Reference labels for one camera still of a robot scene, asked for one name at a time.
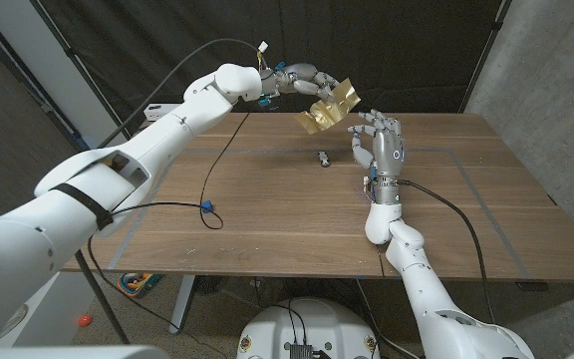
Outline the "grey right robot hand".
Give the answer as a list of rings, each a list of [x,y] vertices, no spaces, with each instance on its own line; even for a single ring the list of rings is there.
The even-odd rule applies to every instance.
[[[352,126],[351,148],[355,162],[366,170],[375,171],[374,203],[398,204],[399,188],[396,184],[404,162],[404,140],[401,124],[378,110],[360,113],[367,125]]]

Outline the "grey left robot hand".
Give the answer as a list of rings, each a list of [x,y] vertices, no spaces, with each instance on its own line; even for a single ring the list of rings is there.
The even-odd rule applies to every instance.
[[[276,97],[299,93],[317,96],[328,103],[334,103],[332,90],[340,85],[331,75],[306,63],[289,65],[280,70],[261,70],[259,75],[262,84],[261,94],[264,96]]]

